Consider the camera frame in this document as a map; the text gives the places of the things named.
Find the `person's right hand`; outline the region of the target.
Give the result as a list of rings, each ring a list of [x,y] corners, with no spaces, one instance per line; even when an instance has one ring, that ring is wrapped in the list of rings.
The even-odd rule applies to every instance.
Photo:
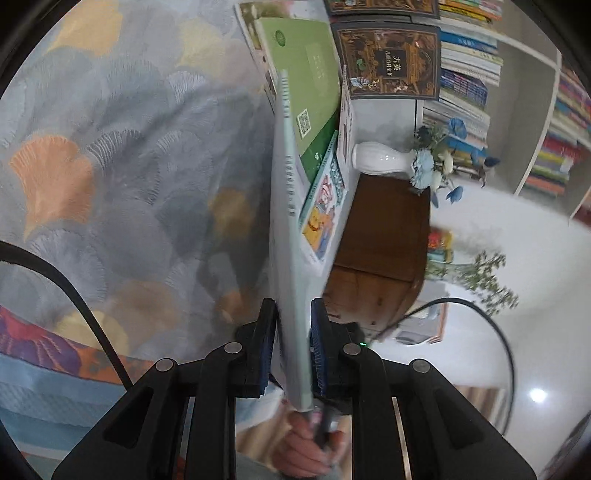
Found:
[[[304,414],[293,411],[287,416],[290,430],[276,444],[271,464],[280,474],[295,479],[313,479],[337,471],[342,456],[349,447],[349,435],[335,430],[328,445],[315,443],[315,424]]]

